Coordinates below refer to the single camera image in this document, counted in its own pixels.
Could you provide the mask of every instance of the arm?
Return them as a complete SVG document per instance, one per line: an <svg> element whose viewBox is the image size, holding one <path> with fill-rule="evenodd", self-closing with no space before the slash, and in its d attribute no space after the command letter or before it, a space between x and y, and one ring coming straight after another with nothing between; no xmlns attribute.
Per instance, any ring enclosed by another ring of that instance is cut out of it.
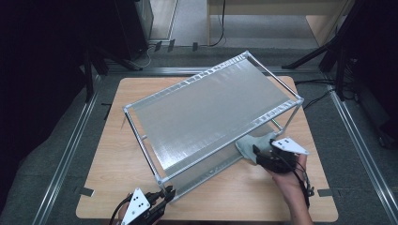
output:
<svg viewBox="0 0 398 225"><path fill-rule="evenodd" d="M300 155L298 157L298 163L305 169L307 162L307 156ZM289 207L291 221L295 225L301 224L313 224L313 220L308 212L307 205L302 194L301 187L297 177L292 173L278 174L270 172L272 179L278 186L279 190L283 194L284 201ZM303 179L303 174L300 170L297 170L298 175Z"/></svg>

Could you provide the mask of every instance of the black cable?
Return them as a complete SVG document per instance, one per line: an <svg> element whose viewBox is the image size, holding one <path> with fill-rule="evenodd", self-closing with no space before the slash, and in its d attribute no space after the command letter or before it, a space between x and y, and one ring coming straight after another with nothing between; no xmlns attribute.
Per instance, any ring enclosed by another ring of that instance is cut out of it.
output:
<svg viewBox="0 0 398 225"><path fill-rule="evenodd" d="M307 187L305 187L305 185L304 185L304 181L303 180L301 180L301 178L299 177L299 175L297 174L297 172L296 172L296 168L293 168L292 166L290 166L290 164L283 158L283 157L280 157L277 153L275 153L274 151L272 151L272 155L274 155L275 157L277 157L277 158L279 158L289 169L290 169L290 171L296 176L296 178L298 179L298 183L299 183L299 186L300 186L300 188L301 188L301 191L302 191L302 194L304 195L304 200L305 200L305 203L306 203L306 205L307 205L307 208L309 208L310 207L310 195L309 195L309 191L308 191L308 189L311 189L310 187L309 187L309 183L307 183ZM308 176L307 176L307 174L305 173L305 175L304 175L305 177L306 177L306 182L308 181Z"/></svg>
<svg viewBox="0 0 398 225"><path fill-rule="evenodd" d="M132 194L130 194L126 199L124 199L124 200L117 206L117 208L114 210L114 213L112 214L111 220L109 221L109 225L112 225L112 224L114 223L114 219L115 219L115 216L116 216L117 212L118 212L119 209L123 206L123 204L128 203L128 202L131 201L131 197L132 197Z"/></svg>
<svg viewBox="0 0 398 225"><path fill-rule="evenodd" d="M303 107L303 110L308 109L310 106L314 105L316 102L318 102L319 100L321 100L322 98L326 97L330 92L335 91L335 89L330 89L328 90L322 97L316 98L310 102L308 102L308 104L306 106Z"/></svg>
<svg viewBox="0 0 398 225"><path fill-rule="evenodd" d="M220 36L220 39L216 43L211 44L211 45L205 45L205 46L214 47L214 46L218 45L220 43L220 41L222 41L222 38L224 35L224 23L223 23L224 16L225 16L225 0L223 0L223 3L222 3L222 35Z"/></svg>

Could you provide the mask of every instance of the aluminum rail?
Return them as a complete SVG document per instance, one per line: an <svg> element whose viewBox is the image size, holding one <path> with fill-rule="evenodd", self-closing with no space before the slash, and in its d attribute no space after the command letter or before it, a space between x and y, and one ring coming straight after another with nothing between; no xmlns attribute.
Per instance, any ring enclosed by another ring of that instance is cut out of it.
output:
<svg viewBox="0 0 398 225"><path fill-rule="evenodd" d="M100 86L101 83L102 79L99 75L97 75L95 80L95 85ZM84 105L83 111L79 117L76 127L74 128L71 134L64 155L62 156L58 164L58 167L56 168L53 179L50 185L47 187L45 196L40 204L38 212L36 213L35 219L32 223L34 225L46 224L47 222L48 216L50 215L53 209L56 197L58 196L59 190L68 172L69 165L73 159L77 145L82 137L85 125L87 124L88 118L90 117L90 114L94 108L97 96L98 96L98 91L94 92L92 98Z"/></svg>

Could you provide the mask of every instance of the wooden board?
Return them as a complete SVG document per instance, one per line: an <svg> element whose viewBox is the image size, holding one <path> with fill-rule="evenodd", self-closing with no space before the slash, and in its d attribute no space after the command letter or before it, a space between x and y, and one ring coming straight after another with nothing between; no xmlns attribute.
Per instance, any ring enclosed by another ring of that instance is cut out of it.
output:
<svg viewBox="0 0 398 225"><path fill-rule="evenodd" d="M110 218L117 205L137 187L143 192L159 191L122 107L183 79L126 78L120 82L85 182L85 187L94 189L95 193L92 197L81 197L76 209L79 218ZM281 79L295 89L291 78ZM307 171L311 183L316 189L328 189L302 109L298 110L284 136L291 137L310 151ZM337 219L332 197L320 197L315 191L310 202L310 214L314 221ZM268 173L262 167L242 159L177 202L168 204L163 219L286 221L290 216L282 195Z"/></svg>

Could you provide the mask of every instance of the black tripod leg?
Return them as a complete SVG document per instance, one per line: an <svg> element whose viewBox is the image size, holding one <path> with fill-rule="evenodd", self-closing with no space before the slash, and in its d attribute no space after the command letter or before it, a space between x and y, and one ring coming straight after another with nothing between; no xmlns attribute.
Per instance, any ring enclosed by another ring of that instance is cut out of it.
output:
<svg viewBox="0 0 398 225"><path fill-rule="evenodd" d="M329 41L328 43L324 44L322 47L319 47L318 49L316 49L313 52L310 52L309 54L303 56L302 58L300 58L298 61L286 65L286 66L282 66L282 68L287 68L287 69L293 69L293 68L298 68L299 66L305 64L306 62L312 60L313 58L317 57L319 54L324 53L327 50L330 50L333 48L333 45L335 44L335 37Z"/></svg>
<svg viewBox="0 0 398 225"><path fill-rule="evenodd" d="M336 71L336 94L341 101L344 101L343 88L344 88L344 69L346 63L346 52L344 47L340 50L339 61L337 63Z"/></svg>
<svg viewBox="0 0 398 225"><path fill-rule="evenodd" d="M85 102L88 102L94 94L93 73L91 71L91 59L89 50L86 50L84 54L84 74L86 88Z"/></svg>

